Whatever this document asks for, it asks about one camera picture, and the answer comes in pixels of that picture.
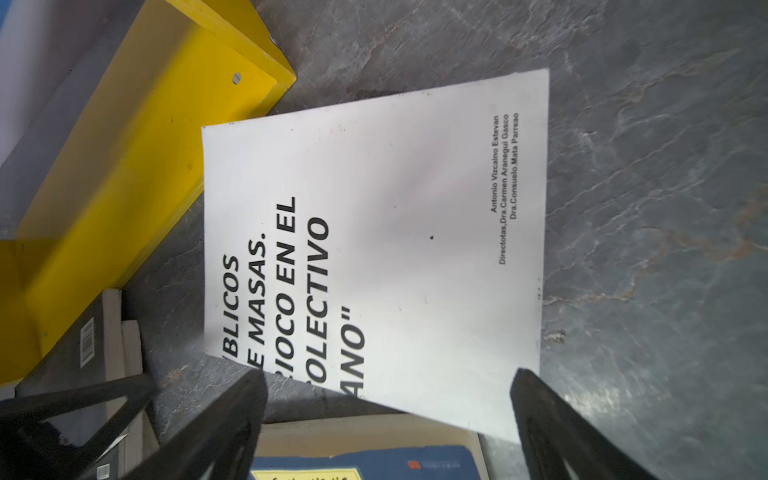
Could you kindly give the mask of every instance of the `barcode sticker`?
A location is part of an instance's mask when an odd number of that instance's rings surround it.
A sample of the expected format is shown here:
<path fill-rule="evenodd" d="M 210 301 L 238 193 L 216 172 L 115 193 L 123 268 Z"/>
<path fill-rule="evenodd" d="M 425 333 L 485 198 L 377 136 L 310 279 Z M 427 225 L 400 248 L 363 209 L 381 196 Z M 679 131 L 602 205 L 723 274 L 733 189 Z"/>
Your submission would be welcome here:
<path fill-rule="evenodd" d="M 109 464 L 96 467 L 96 480 L 107 480 L 109 478 Z"/>
<path fill-rule="evenodd" d="M 94 358 L 94 350 L 94 317 L 91 317 L 80 329 L 80 368 L 83 368 Z M 109 476 L 109 465 L 107 465 L 107 469 L 107 476 Z"/>

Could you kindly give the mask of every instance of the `white book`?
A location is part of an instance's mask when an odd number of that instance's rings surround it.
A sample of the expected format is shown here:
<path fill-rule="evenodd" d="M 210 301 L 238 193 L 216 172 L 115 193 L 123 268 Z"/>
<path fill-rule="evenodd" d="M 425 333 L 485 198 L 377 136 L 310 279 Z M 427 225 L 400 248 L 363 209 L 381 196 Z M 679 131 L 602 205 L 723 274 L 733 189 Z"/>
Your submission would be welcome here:
<path fill-rule="evenodd" d="M 548 89 L 531 71 L 204 128 L 207 353 L 516 440 Z"/>

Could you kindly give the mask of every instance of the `yellow wooden box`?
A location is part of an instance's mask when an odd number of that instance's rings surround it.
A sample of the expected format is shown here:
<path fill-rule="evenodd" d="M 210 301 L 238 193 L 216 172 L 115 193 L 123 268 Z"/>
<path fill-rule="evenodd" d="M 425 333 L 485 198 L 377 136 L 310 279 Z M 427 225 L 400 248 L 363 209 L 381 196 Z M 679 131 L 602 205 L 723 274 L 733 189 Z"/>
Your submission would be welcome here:
<path fill-rule="evenodd" d="M 0 382 L 122 287 L 195 201 L 200 128 L 265 115 L 295 80 L 248 0 L 146 0 L 0 247 Z"/>

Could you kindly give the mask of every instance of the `blue book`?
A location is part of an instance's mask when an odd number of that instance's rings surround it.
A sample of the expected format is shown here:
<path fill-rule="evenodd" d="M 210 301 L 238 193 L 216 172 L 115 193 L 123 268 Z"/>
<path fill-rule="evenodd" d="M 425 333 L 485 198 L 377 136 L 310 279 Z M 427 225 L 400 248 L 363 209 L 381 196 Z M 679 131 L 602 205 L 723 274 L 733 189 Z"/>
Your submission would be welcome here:
<path fill-rule="evenodd" d="M 334 457 L 256 457 L 255 480 L 480 480 L 460 445 L 368 450 Z"/>

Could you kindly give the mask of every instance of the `gray marble surface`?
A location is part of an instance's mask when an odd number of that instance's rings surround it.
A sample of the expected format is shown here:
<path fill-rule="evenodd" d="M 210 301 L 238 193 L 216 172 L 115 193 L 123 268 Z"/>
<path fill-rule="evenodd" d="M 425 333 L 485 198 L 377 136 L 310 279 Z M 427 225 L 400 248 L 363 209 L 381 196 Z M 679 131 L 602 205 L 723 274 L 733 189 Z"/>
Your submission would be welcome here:
<path fill-rule="evenodd" d="M 661 478 L 765 476 L 768 3 L 255 5 L 299 76 L 274 113 L 550 68 L 542 378 Z M 125 288 L 161 440 L 244 371 L 202 350 L 203 202 Z M 268 382 L 269 422 L 387 411 Z"/>

